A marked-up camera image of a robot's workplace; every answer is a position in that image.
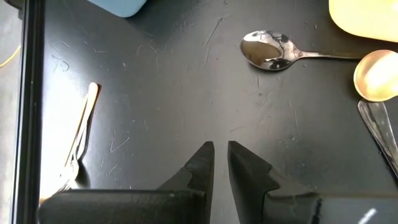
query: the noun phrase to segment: black frame edge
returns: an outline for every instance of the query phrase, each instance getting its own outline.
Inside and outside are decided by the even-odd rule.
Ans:
[[[11,223],[37,223],[41,157],[44,0],[26,0]]]

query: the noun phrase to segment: metal utensil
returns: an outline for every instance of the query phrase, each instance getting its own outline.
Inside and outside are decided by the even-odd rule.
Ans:
[[[286,35],[270,30],[259,30],[244,36],[241,41],[241,51],[254,66],[272,71],[285,69],[296,60],[305,57],[356,60],[364,57],[361,54],[304,52]]]
[[[377,50],[365,56],[355,68],[356,91],[366,100],[381,102],[398,95],[398,54]]]
[[[78,160],[83,155],[86,143],[87,123],[93,111],[95,101],[98,95],[98,85],[90,83],[88,93],[85,96],[83,111],[78,121],[75,138],[73,139],[69,155],[66,159],[65,166],[60,175],[60,183],[57,192],[63,192],[71,188],[71,184],[77,178],[79,173]],[[40,198],[39,203],[44,202],[46,198]]]
[[[361,100],[358,109],[366,126],[372,133],[392,171],[398,178],[398,147],[392,132],[384,103],[371,103]]]
[[[70,181],[75,181],[78,172],[79,172],[79,163],[78,163],[78,157],[77,157],[77,152],[78,148],[81,143],[81,138],[83,137],[83,134],[85,132],[85,129],[87,127],[87,122],[88,119],[90,118],[91,112],[93,111],[94,104],[97,98],[98,94],[98,85],[95,83],[90,83],[88,87],[88,93],[86,95],[86,105],[85,105],[85,110],[83,112],[83,117],[80,120],[80,124],[78,125],[78,132],[76,134],[76,137],[72,143],[72,147],[70,149],[70,153],[67,158],[67,165],[66,168],[69,169],[67,173],[70,175],[69,180],[65,183],[65,185],[69,185],[70,188]]]

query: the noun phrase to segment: yellow object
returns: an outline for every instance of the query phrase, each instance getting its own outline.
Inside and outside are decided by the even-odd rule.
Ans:
[[[15,52],[11,55],[11,57],[9,57],[5,62],[3,62],[3,63],[0,64],[0,68],[3,67],[3,66],[5,66],[5,65],[7,65],[8,62],[10,62],[10,61],[18,54],[18,52],[20,51],[20,49],[21,49],[21,47],[19,46],[19,47],[17,48],[17,50],[15,50]]]
[[[377,50],[365,56],[354,72],[356,91],[366,100],[386,101],[398,95],[398,54]]]
[[[329,0],[329,12],[350,34],[398,42],[398,0]]]

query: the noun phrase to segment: blue container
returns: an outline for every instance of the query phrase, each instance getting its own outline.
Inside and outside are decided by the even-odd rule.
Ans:
[[[130,17],[138,12],[147,0],[89,0],[97,6],[120,17]]]

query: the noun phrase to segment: metal handle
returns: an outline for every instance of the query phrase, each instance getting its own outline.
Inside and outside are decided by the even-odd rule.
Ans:
[[[361,100],[358,103],[358,109],[366,126],[379,144],[391,169],[398,178],[398,147],[394,133],[392,132],[386,106],[384,103],[370,103]]]
[[[322,58],[337,58],[349,60],[361,60],[365,55],[356,53],[341,53],[341,52],[303,52],[303,57],[322,57]]]

